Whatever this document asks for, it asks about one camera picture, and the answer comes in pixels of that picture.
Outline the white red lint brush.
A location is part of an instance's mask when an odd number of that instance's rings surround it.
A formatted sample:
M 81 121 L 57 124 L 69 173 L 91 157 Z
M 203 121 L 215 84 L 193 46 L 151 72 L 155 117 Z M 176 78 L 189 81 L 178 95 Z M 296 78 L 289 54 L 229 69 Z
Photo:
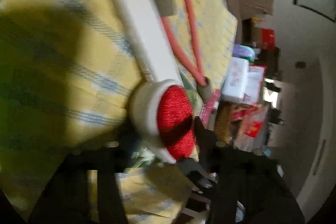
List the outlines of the white red lint brush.
M 113 0 L 145 83 L 129 115 L 149 149 L 170 164 L 194 150 L 193 107 L 181 80 L 154 0 Z

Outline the green floral packet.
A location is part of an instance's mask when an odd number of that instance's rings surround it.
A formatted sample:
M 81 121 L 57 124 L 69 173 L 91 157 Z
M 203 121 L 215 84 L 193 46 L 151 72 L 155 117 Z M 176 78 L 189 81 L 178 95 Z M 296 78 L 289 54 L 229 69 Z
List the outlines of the green floral packet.
M 187 79 L 181 70 L 179 74 L 183 83 L 183 86 L 186 90 L 187 96 L 193 108 L 194 116 L 199 116 L 203 107 L 203 100 L 201 99 L 199 93 L 196 90 L 196 87 Z

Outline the white tissue pack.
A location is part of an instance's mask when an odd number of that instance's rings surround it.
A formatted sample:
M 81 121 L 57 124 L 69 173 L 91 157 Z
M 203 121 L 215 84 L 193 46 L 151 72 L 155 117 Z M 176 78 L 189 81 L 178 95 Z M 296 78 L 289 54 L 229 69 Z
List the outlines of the white tissue pack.
M 249 63 L 245 59 L 232 57 L 226 79 L 221 89 L 222 100 L 242 103 L 247 86 Z

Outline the yellow plaid tablecloth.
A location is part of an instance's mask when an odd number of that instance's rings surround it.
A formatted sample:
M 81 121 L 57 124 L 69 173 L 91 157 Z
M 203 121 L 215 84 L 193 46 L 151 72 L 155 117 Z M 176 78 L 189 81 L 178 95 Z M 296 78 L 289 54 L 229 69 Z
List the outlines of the yellow plaid tablecloth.
M 236 31 L 225 5 L 193 0 L 214 89 Z M 64 156 L 125 121 L 142 80 L 125 38 L 110 0 L 1 0 L 1 189 L 25 221 Z M 172 223 L 191 190 L 174 166 L 117 179 L 129 223 Z

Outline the red box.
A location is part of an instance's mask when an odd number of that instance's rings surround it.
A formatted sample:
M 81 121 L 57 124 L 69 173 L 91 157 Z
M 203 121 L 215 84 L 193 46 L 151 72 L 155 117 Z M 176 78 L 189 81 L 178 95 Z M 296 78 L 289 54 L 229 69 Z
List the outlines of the red box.
M 273 52 L 275 49 L 275 33 L 272 29 L 261 29 L 262 49 Z

